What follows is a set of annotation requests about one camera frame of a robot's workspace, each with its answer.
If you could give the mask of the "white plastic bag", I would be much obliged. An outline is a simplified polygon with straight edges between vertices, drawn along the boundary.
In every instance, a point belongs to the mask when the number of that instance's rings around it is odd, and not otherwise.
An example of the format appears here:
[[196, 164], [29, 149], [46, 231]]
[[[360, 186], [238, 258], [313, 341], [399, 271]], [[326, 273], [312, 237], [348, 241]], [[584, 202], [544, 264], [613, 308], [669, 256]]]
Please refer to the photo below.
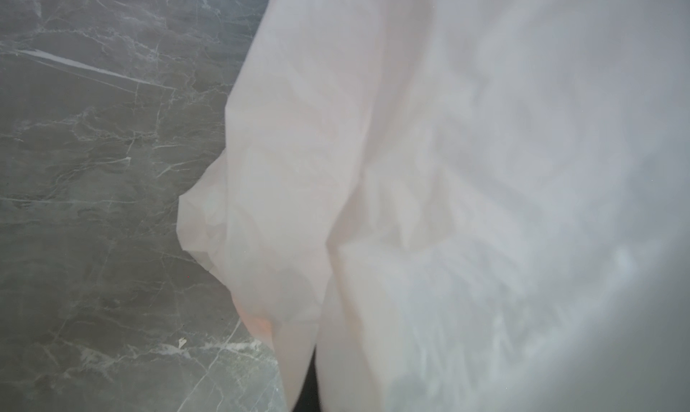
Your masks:
[[179, 200], [294, 405], [689, 408], [689, 0], [270, 0]]

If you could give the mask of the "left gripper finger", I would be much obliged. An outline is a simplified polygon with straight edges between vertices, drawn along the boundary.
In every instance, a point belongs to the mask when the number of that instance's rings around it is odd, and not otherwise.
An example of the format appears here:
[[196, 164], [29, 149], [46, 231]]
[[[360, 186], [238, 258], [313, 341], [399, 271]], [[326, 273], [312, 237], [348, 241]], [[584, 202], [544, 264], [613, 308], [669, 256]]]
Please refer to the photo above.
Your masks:
[[316, 372], [316, 352], [312, 354], [305, 381], [296, 400], [293, 412], [322, 412]]

